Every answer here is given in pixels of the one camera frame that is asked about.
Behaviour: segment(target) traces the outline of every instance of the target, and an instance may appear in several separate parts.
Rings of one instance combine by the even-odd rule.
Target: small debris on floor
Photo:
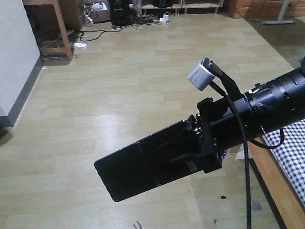
[[[254,212],[256,212],[256,211],[261,211],[263,209],[263,207],[258,200],[252,200],[251,209],[253,209]]]

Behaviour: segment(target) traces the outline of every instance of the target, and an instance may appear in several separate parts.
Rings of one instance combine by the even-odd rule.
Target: electrical cable
[[[229,103],[229,108],[232,113],[235,115],[241,134],[243,138],[243,145],[244,145],[244,168],[245,168],[245,182],[246,182],[246,224],[247,229],[251,229],[251,184],[250,184],[250,162],[249,162],[249,151],[248,151],[248,144],[247,144],[247,136],[246,131],[244,128],[244,124],[242,119],[233,103],[231,98],[225,93],[225,91],[219,87],[213,81],[209,84],[214,90],[216,90],[221,96],[223,96],[227,102]]]
[[[258,141],[256,141],[256,140],[254,140],[254,139],[249,140],[249,141],[250,141],[251,143],[253,143],[254,145],[256,145],[256,146],[258,146],[258,147],[261,147],[261,148],[264,148],[264,149],[276,149],[276,148],[278,148],[281,144],[283,144],[284,141],[285,141],[285,134],[284,134],[284,129],[283,129],[283,128],[280,129],[280,137],[281,137],[280,143],[277,144],[277,145],[275,145],[275,146],[264,145],[264,144],[262,144],[262,143],[260,143],[260,142],[258,142]]]

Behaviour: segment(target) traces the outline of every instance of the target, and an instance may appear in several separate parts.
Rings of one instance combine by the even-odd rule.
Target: wooden laminate floor
[[[277,28],[291,32],[292,26]],[[290,61],[289,50],[298,49],[298,63],[305,52],[293,46],[281,48]],[[16,125],[0,140],[0,228],[139,229],[138,221],[143,229],[244,229],[243,161],[235,154],[223,169],[119,203],[93,167],[102,156],[197,113],[203,98],[218,99],[187,80],[205,57],[242,92],[293,69],[247,21],[215,14],[106,33],[76,48],[71,62],[46,61]],[[253,228],[278,229],[251,175]]]

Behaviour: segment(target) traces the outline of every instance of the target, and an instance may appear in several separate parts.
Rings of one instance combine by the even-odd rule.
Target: wooden cabinet
[[[284,0],[230,0],[228,12],[233,18],[278,17]],[[291,0],[285,16],[305,16],[305,2]]]

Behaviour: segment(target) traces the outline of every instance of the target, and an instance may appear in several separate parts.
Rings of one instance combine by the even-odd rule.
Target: black device
[[[228,95],[212,82],[218,77]],[[95,162],[114,201],[203,170],[222,167],[225,150],[243,142],[233,102],[247,140],[305,118],[304,66],[242,94],[236,83],[212,60],[199,62],[189,80],[200,90],[207,85],[225,96],[203,99],[199,114],[177,122]]]
[[[172,0],[153,0],[152,2],[153,6],[159,8],[170,7],[173,5]]]
[[[113,26],[130,25],[129,0],[110,0],[110,19]]]

